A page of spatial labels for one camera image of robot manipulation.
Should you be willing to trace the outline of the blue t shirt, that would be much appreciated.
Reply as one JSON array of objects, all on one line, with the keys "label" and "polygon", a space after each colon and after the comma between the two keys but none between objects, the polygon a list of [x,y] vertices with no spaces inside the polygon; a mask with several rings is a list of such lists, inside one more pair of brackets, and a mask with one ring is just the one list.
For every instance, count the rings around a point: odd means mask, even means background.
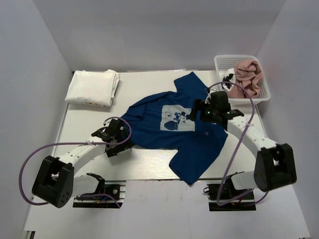
[{"label": "blue t shirt", "polygon": [[218,124],[191,121],[196,99],[205,100],[206,86],[191,72],[174,81],[176,91],[147,96],[122,115],[132,129],[131,141],[146,149],[176,149],[169,162],[172,172],[194,184],[219,156],[227,133]]}]

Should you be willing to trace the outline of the white black printed t shirt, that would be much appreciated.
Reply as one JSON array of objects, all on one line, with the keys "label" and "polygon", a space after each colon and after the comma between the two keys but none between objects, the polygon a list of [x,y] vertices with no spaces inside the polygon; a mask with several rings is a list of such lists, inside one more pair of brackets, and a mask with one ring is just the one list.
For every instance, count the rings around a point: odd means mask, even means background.
[{"label": "white black printed t shirt", "polygon": [[234,68],[230,68],[225,71],[222,77],[222,82],[223,82],[222,89],[226,91],[227,93],[233,89],[234,87],[233,83],[237,82]]}]

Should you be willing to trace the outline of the pink t shirt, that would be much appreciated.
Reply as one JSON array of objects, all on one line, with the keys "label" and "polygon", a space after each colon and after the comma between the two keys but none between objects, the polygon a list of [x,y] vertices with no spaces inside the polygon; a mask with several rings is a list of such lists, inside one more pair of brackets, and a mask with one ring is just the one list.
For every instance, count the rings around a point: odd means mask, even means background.
[{"label": "pink t shirt", "polygon": [[248,99],[249,96],[253,99],[258,98],[260,93],[258,83],[264,79],[259,63],[255,60],[238,62],[234,68],[234,72],[236,84],[243,87],[246,91],[233,86],[231,91],[227,93],[228,97],[232,99]]}]

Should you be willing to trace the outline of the white t shirt stack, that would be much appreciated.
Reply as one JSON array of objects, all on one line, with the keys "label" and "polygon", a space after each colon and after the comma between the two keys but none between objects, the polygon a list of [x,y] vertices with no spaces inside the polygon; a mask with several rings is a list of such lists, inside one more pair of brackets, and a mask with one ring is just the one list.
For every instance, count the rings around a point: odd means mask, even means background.
[{"label": "white t shirt stack", "polygon": [[70,104],[85,104],[96,107],[110,107],[121,74],[105,72],[75,71],[65,101]]}]

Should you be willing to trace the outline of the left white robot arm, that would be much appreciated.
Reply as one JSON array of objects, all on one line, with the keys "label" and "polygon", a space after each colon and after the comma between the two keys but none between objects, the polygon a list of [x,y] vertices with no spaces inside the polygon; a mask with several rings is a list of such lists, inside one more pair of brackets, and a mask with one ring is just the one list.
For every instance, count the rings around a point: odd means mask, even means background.
[{"label": "left white robot arm", "polygon": [[114,200],[105,192],[103,177],[94,173],[76,176],[76,173],[100,155],[114,155],[131,148],[131,134],[128,122],[111,117],[73,150],[58,157],[45,157],[32,187],[33,195],[57,208],[64,207],[72,197]]}]

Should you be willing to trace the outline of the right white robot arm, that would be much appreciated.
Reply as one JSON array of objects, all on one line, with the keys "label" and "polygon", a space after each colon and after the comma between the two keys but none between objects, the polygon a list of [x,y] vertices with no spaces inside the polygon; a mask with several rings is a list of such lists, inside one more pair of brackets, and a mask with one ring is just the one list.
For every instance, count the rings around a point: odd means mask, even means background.
[{"label": "right white robot arm", "polygon": [[225,92],[211,93],[207,101],[195,100],[190,119],[219,124],[255,156],[254,170],[227,175],[223,180],[221,189],[228,197],[235,199],[253,189],[269,192],[296,183],[292,147],[278,144],[259,132],[241,111],[231,109]]}]

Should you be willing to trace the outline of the white plastic basket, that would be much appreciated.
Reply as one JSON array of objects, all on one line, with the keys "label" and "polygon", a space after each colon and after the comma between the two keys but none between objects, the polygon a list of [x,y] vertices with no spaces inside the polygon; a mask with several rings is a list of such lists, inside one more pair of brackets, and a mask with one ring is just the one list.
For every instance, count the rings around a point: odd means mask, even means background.
[{"label": "white plastic basket", "polygon": [[[255,56],[251,55],[217,55],[214,57],[214,65],[216,70],[217,79],[219,82],[222,81],[224,73],[231,68],[234,68],[238,62],[244,60],[255,60],[258,59]],[[271,94],[266,82],[266,79],[263,79],[258,82],[260,88],[260,93],[258,98],[253,99],[255,105],[260,102],[268,101],[271,98]]]}]

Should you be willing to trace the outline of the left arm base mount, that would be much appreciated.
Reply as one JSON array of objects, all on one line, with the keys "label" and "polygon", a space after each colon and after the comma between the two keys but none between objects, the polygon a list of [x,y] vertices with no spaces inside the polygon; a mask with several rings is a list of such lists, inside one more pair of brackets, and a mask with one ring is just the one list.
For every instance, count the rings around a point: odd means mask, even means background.
[{"label": "left arm base mount", "polygon": [[126,181],[107,181],[102,196],[78,197],[73,200],[73,208],[119,209],[125,198]]}]

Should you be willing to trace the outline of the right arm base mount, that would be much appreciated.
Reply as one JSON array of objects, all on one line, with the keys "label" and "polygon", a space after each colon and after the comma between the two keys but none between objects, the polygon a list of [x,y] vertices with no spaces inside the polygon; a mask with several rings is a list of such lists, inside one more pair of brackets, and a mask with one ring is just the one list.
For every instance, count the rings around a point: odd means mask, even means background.
[{"label": "right arm base mount", "polygon": [[[229,204],[224,206],[217,205],[217,193],[219,189],[219,183],[210,183],[207,184],[204,189],[203,193],[208,196],[208,206],[210,212],[243,212],[243,211],[255,211],[255,197],[254,193],[250,192],[249,194],[233,200]],[[245,190],[240,191],[233,191],[233,194],[229,191],[230,186],[223,186],[221,195],[220,195],[220,202],[224,203],[231,198],[240,195],[245,192]]]}]

